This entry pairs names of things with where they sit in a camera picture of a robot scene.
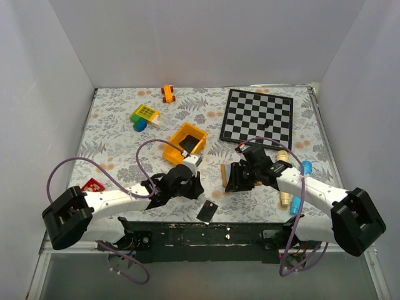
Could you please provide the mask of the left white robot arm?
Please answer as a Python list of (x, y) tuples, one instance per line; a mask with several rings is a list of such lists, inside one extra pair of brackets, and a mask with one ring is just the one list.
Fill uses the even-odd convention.
[(147, 197), (151, 189), (149, 181), (128, 189), (138, 193), (140, 198), (121, 190), (83, 192), (78, 186), (64, 191), (42, 212), (52, 248), (66, 249), (83, 239), (107, 241), (120, 250), (128, 249), (133, 235), (118, 219), (120, 214), (158, 208), (176, 197), (197, 199), (204, 192), (200, 173), (194, 174), (183, 164), (178, 164), (167, 174), (155, 174), (152, 179), (156, 193), (150, 198)]

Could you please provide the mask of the tan leather card holder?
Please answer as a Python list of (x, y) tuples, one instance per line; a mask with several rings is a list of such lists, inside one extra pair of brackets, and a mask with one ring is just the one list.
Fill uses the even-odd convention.
[(235, 186), (238, 171), (239, 164), (237, 162), (221, 164), (222, 186), (224, 188), (232, 189)]

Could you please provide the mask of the dark credit card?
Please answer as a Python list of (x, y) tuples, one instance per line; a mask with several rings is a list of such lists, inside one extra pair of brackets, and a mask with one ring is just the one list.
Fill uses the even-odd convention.
[(200, 140), (196, 137), (188, 134), (180, 143), (179, 145), (188, 153), (193, 153), (200, 143)]
[(203, 223), (209, 224), (215, 215), (216, 211), (218, 209), (218, 205), (206, 200), (206, 202), (203, 204), (201, 210), (196, 216), (196, 219), (200, 220)]

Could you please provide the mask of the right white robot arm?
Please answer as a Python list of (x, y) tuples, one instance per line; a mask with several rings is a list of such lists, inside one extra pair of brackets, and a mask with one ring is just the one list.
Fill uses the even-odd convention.
[(358, 257), (385, 233), (386, 224), (365, 190), (348, 191), (304, 176), (288, 162), (272, 161), (259, 145), (239, 145), (236, 152), (242, 159), (231, 163), (226, 192), (250, 191), (262, 183), (303, 198), (327, 216), (322, 220), (292, 217), (266, 239), (268, 248), (294, 249), (309, 241), (325, 242)]

